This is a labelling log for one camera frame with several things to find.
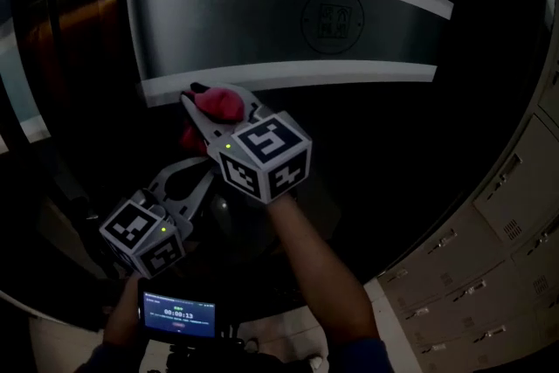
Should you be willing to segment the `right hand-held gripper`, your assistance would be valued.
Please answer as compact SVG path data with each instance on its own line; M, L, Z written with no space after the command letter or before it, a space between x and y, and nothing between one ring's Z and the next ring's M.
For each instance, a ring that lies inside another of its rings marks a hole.
M286 111L230 133L262 106L251 91L193 82L180 99L224 180L248 197L269 204L308 177L312 140Z

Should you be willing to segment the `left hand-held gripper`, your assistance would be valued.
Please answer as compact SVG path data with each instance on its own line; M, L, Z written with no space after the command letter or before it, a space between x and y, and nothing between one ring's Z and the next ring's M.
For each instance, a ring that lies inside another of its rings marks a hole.
M100 226L116 257L153 278L185 255L183 241L214 175L208 157L191 157L160 171L148 190L137 190ZM167 200L167 206L158 200Z

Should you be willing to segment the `pink cleaning cloth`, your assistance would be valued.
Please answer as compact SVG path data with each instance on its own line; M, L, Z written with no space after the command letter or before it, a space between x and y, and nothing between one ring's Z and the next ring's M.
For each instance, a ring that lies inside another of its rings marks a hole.
M180 145L195 155L207 155L208 146L245 118L245 103L231 89L197 83L180 95L186 119Z

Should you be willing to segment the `frosted band glass door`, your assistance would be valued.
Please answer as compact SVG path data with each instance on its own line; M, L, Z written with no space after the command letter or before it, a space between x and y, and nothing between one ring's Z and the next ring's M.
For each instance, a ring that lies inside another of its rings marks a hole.
M362 280L469 202L518 128L556 0L128 0L163 133L191 82L245 87L313 141L301 208Z
M0 76L10 105L28 141L34 143L50 138L51 134L24 74L11 17L0 24Z

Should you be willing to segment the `person's right forearm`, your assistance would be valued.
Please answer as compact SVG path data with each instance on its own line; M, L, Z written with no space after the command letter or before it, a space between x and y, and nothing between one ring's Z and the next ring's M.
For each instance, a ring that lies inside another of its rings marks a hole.
M288 194L266 206L293 274L328 341L345 345L380 337L364 287Z

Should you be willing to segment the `person's left forearm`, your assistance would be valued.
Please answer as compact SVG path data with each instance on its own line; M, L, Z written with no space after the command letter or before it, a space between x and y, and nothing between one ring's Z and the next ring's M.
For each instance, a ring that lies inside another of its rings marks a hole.
M146 341L139 329L138 286L141 275L134 273L127 280L119 301L104 328L105 345L126 349L145 349Z

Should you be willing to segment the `small black monitor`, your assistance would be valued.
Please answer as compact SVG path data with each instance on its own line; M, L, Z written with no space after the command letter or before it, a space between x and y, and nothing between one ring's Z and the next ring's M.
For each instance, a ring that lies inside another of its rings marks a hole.
M161 342L217 338L219 309L215 302L160 287L147 279L138 283L138 315L141 329Z

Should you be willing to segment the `person's blue shirt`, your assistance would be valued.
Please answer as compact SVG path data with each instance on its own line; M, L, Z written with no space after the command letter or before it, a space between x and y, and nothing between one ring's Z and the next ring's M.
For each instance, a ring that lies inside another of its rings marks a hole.
M139 373L147 345L126 348L101 344L75 373ZM394 373L384 342L363 339L328 353L328 373ZM216 352L200 360L187 361L173 373L314 373L308 360L284 363L264 353Z

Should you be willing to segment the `white locker cabinet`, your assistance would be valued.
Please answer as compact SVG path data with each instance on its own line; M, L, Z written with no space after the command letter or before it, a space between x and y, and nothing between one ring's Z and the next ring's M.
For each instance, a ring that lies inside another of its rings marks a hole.
M420 373L559 373L559 58L487 179L379 282Z

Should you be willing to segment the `black monitor mount rig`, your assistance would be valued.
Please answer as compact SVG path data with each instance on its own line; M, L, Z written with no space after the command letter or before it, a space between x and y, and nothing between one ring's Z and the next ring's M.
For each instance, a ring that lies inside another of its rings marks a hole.
M187 338L170 346L166 373L229 373L244 351L238 338Z

